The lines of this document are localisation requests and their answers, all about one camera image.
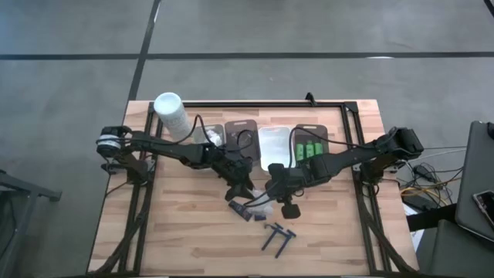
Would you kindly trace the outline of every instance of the wooden table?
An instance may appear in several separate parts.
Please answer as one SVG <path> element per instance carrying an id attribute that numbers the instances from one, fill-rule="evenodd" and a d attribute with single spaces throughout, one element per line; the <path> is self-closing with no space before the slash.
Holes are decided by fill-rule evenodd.
<path id="1" fill-rule="evenodd" d="M 376 100 L 357 100 L 366 141 L 384 133 Z M 129 102 L 124 124 L 143 130 L 148 101 Z M 188 108 L 190 119 L 200 114 L 205 124 L 253 119 L 258 127 L 322 124 L 329 139 L 345 141 L 340 111 L 334 108 Z M 354 142 L 357 141 L 354 126 Z M 164 129 L 163 138 L 169 138 Z M 331 152 L 346 146 L 330 144 Z M 108 190 L 125 181 L 114 175 Z M 251 173 L 256 187 L 264 188 L 269 176 L 259 166 Z M 377 196 L 384 232 L 409 265 L 418 268 L 398 187 L 380 183 Z M 225 181 L 212 171 L 194 171 L 170 158 L 160 157 L 141 264 L 142 275 L 255 276 L 367 274 L 364 241 L 350 169 L 325 185 L 310 188 L 294 198 L 302 216 L 284 219 L 280 205 L 268 223 L 278 222 L 297 234 L 275 259 L 283 238 L 276 237 L 265 251 L 261 246 L 271 234 L 264 222 L 246 222 L 223 199 Z M 113 192 L 105 201 L 89 270 L 99 267 L 124 234 L 131 186 Z M 377 241 L 374 253 L 380 265 Z"/>

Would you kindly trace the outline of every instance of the green object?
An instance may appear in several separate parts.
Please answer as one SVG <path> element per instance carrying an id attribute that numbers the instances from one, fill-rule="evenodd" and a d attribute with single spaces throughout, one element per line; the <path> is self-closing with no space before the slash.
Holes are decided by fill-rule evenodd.
<path id="1" fill-rule="evenodd" d="M 296 146 L 296 160 L 301 161 L 303 160 L 303 144 L 297 144 Z"/>
<path id="2" fill-rule="evenodd" d="M 316 154 L 323 153 L 323 145 L 321 143 L 315 143 L 314 147 L 316 147 Z"/>
<path id="3" fill-rule="evenodd" d="M 307 141 L 306 153 L 307 153 L 307 158 L 311 158 L 314 156 L 314 144 L 312 144 L 312 141 Z"/>

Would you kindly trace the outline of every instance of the black metal frame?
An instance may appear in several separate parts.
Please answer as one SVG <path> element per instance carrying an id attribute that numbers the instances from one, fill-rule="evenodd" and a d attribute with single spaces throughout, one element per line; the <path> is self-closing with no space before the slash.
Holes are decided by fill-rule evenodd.
<path id="1" fill-rule="evenodd" d="M 149 134 L 149 130 L 151 128 L 152 124 L 152 119 L 154 117 L 154 109 L 152 106 L 153 102 L 149 103 L 148 111 L 147 111 L 147 119 L 146 119 L 146 125 L 145 125 L 145 132 Z M 354 119 L 354 124 L 355 128 L 357 131 L 357 140 L 359 144 L 364 143 L 364 132 L 362 130 L 362 126 L 360 123 L 360 116 L 358 112 L 358 106 L 356 102 L 316 102 L 313 99 L 312 94 L 308 93 L 306 100 L 301 100 L 301 101 L 296 101 L 296 102 L 290 102 L 290 101 L 262 101 L 262 102 L 238 102 L 238 101 L 231 101 L 231 102 L 184 102 L 185 107 L 328 107 L 328 108 L 337 108 L 340 109 L 342 120 L 343 120 L 343 128 L 345 132 L 345 138 L 347 143 L 352 143 L 352 134 L 350 130 L 350 121 L 348 114 L 351 114 L 353 119 Z M 162 123 L 158 118 L 158 127 L 157 127 L 157 136 L 161 136 L 161 129 L 162 129 Z M 140 154 L 140 159 L 143 159 L 145 154 L 141 153 Z M 154 155 L 153 158 L 154 163 L 157 161 L 157 155 Z M 355 195 L 357 199 L 357 207 L 358 207 L 358 212 L 360 216 L 360 224 L 362 228 L 362 235 L 364 237 L 364 248 L 365 252 L 367 255 L 367 265 L 369 268 L 369 272 L 371 276 L 382 276 L 383 274 L 386 275 L 398 275 L 400 276 L 400 273 L 394 273 L 392 272 L 391 269 L 391 263 L 390 263 L 390 256 L 387 253 L 387 250 L 392 249 L 391 244 L 387 241 L 384 231 L 383 231 L 383 225 L 381 221 L 381 214 L 379 212 L 379 208 L 377 205 L 377 198 L 375 193 L 370 190 L 368 192 L 368 198 L 370 200 L 370 206 L 371 206 L 371 214 L 367 210 L 367 207 L 364 202 L 364 193 L 363 193 L 363 186 L 359 182 L 357 178 L 357 173 L 355 172 L 354 169 L 352 171 L 352 176 L 354 179 L 354 187 L 355 187 Z M 148 186 L 146 188 L 146 195 L 144 198 L 144 202 L 148 200 L 149 202 L 151 201 L 151 196 L 152 196 L 152 189 L 154 186 L 154 176 L 155 176 L 155 171 L 151 173 L 151 179 L 148 183 Z M 130 200 L 130 209 L 129 209 L 129 215 L 127 217 L 127 228 L 126 228 L 126 236 L 128 231 L 130 230 L 129 227 L 132 226 L 133 223 L 135 223 L 135 213 L 137 209 L 137 200 L 139 199 L 139 188 L 136 186 L 134 187 L 133 194 Z M 373 246 L 371 242 L 371 234 L 369 229 L 371 227 L 367 224 L 365 219 L 368 219 L 368 216 L 371 215 L 372 220 L 374 222 L 374 229 L 373 232 L 378 238 L 379 241 L 379 246 L 380 246 L 380 253 L 381 253 L 381 260 L 383 262 L 383 270 L 378 270 L 376 267 L 376 260 L 374 258 L 374 251 L 373 251 Z M 145 216 L 145 220 L 142 222 L 142 225 L 140 226 L 140 232 L 139 232 L 139 237 L 137 240 L 137 248 L 136 248 L 136 253 L 135 253 L 135 260 L 134 260 L 134 268 L 131 271 L 127 270 L 127 255 L 128 255 L 128 247 L 125 249 L 125 255 L 121 256 L 120 264 L 118 267 L 118 271 L 115 273 L 99 273 L 97 277 L 117 277 L 117 276 L 138 276 L 140 274 L 140 263 L 142 261 L 142 255 L 144 252 L 144 241 L 145 241 L 145 236 L 146 236 L 146 228 L 147 228 L 147 214 Z M 409 273 L 411 276 L 422 276 L 423 274 L 418 274 L 418 273 Z"/>
<path id="2" fill-rule="evenodd" d="M 15 227 L 13 234 L 14 236 L 10 240 L 10 243 L 8 243 L 5 254 L 0 258 L 0 277 L 10 277 L 15 259 L 17 258 L 21 247 L 22 237 L 27 233 L 29 221 L 34 212 L 38 197 L 43 196 L 47 197 L 51 202 L 58 202 L 62 192 L 55 192 L 42 186 L 14 178 L 7 175 L 4 171 L 0 171 L 0 187 L 8 189 L 7 191 L 2 191 L 4 192 L 2 194 L 12 194 L 15 192 L 26 195 L 28 199 L 20 213 L 21 218 L 17 221 L 17 227 Z"/>

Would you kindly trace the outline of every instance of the white cup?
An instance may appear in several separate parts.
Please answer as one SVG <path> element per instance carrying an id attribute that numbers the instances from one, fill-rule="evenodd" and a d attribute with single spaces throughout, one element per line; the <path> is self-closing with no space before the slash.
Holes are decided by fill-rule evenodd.
<path id="1" fill-rule="evenodd" d="M 192 129 L 182 99 L 176 93 L 162 93 L 154 101 L 154 111 L 174 141 L 187 136 Z"/>

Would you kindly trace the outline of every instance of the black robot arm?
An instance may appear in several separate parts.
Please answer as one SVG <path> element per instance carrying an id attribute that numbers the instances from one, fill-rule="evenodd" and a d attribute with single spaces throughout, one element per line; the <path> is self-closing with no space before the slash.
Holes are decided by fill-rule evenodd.
<path id="1" fill-rule="evenodd" d="M 126 137 L 127 134 L 132 134 L 132 137 Z M 105 127 L 97 144 L 96 151 L 105 159 L 118 161 L 127 169 L 127 179 L 135 185 L 147 182 L 148 166 L 146 161 L 137 160 L 132 153 L 146 151 L 177 159 L 193 169 L 211 168 L 232 187 L 226 193 L 227 201 L 236 196 L 254 198 L 250 192 L 253 183 L 249 178 L 252 160 L 241 156 L 240 151 L 227 151 L 225 147 L 211 143 L 176 144 L 125 126 Z"/>
<path id="2" fill-rule="evenodd" d="M 377 140 L 339 154 L 318 154 L 298 161 L 296 168 L 271 164 L 269 173 L 272 179 L 266 183 L 266 191 L 270 198 L 285 204 L 283 217 L 298 218 L 300 210 L 291 202 L 296 192 L 324 184 L 341 170 L 356 164 L 360 164 L 362 182 L 377 184 L 385 168 L 399 160 L 417 158 L 423 150 L 413 130 L 394 128 Z"/>

